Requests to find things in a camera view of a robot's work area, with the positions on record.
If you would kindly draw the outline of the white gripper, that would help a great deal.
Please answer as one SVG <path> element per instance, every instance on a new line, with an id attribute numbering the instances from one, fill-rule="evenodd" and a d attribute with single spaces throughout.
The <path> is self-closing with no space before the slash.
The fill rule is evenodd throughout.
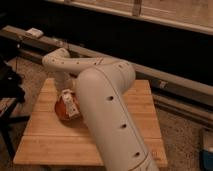
<path id="1" fill-rule="evenodd" d="M 75 87 L 75 78 L 66 72 L 54 73 L 54 84 L 57 93 L 61 93 L 61 97 L 65 104 L 72 102 L 72 91 Z"/>

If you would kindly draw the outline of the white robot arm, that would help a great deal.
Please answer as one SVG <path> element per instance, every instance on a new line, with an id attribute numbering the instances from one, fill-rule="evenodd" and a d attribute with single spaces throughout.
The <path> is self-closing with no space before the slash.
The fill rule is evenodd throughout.
<path id="1" fill-rule="evenodd" d="M 42 64 L 77 76 L 80 112 L 107 171 L 159 171 L 123 101 L 122 94 L 135 81 L 130 62 L 113 57 L 72 58 L 59 48 L 46 54 Z"/>

